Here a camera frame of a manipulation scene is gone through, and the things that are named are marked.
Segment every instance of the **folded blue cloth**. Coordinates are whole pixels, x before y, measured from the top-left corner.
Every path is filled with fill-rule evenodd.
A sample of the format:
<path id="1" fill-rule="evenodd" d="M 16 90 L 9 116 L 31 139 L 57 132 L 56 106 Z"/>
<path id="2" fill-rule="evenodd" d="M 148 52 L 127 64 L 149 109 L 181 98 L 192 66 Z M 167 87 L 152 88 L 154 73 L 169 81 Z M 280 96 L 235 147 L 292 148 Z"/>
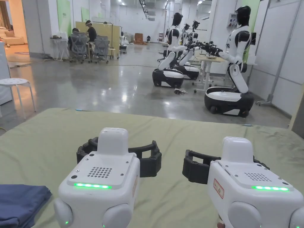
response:
<path id="1" fill-rule="evenodd" d="M 0 227 L 32 227 L 51 195 L 46 186 L 0 185 Z"/>

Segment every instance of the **green led light strip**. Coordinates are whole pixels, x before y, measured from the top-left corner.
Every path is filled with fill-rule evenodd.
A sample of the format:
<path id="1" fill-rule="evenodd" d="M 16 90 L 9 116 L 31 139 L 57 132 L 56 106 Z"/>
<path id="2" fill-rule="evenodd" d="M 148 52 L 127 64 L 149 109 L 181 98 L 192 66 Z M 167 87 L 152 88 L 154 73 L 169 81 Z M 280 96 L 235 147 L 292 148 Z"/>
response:
<path id="1" fill-rule="evenodd" d="M 107 189 L 112 188 L 112 186 L 107 186 L 107 185 L 91 185 L 91 184 L 81 184 L 81 183 L 75 183 L 74 186 L 91 187 L 91 188 L 107 188 Z"/>
<path id="2" fill-rule="evenodd" d="M 289 191 L 288 188 L 280 188 L 280 187 L 267 187 L 267 186 L 252 186 L 253 189 L 263 189 L 263 190 L 273 190 L 273 191 Z"/>

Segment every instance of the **caster wheel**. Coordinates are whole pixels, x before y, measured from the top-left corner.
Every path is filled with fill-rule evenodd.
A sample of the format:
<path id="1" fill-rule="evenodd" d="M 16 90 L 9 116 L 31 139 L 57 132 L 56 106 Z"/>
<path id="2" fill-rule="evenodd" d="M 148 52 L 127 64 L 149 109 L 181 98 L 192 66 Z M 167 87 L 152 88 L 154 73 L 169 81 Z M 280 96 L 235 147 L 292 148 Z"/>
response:
<path id="1" fill-rule="evenodd" d="M 241 112 L 239 116 L 243 117 L 243 118 L 246 118 L 248 115 L 249 115 L 249 111 L 246 110 L 246 111 Z"/>
<path id="2" fill-rule="evenodd" d="M 212 114 L 215 114 L 216 111 L 217 111 L 217 108 L 216 108 L 215 106 L 211 106 L 210 112 L 211 112 Z"/>
<path id="3" fill-rule="evenodd" d="M 153 82 L 154 82 L 154 85 L 155 85 L 155 86 L 157 86 L 157 87 L 161 86 L 161 82 L 160 82 L 160 81 L 155 80 L 155 81 L 153 81 Z"/>

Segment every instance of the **white cabinet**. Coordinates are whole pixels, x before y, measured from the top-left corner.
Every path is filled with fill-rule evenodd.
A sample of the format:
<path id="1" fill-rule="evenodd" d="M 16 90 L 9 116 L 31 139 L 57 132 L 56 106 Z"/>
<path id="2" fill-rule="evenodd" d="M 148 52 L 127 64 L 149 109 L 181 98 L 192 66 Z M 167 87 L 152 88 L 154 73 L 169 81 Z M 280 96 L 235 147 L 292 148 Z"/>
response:
<path id="1" fill-rule="evenodd" d="M 9 66 L 5 55 L 4 43 L 0 42 L 0 80 L 10 78 Z M 12 94 L 10 88 L 0 86 L 0 105 L 11 101 Z"/>

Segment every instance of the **red label sticker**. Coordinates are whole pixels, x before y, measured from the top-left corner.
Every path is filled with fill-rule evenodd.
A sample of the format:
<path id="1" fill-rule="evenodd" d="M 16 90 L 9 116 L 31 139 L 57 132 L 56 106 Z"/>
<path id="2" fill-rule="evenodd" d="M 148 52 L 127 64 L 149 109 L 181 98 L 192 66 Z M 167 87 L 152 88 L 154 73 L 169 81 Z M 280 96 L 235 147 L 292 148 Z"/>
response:
<path id="1" fill-rule="evenodd" d="M 217 193 L 219 194 L 219 196 L 220 196 L 221 198 L 224 198 L 224 189 L 223 189 L 222 186 L 217 182 L 216 179 L 214 179 L 213 187 L 214 187 L 214 189 L 217 191 Z"/>

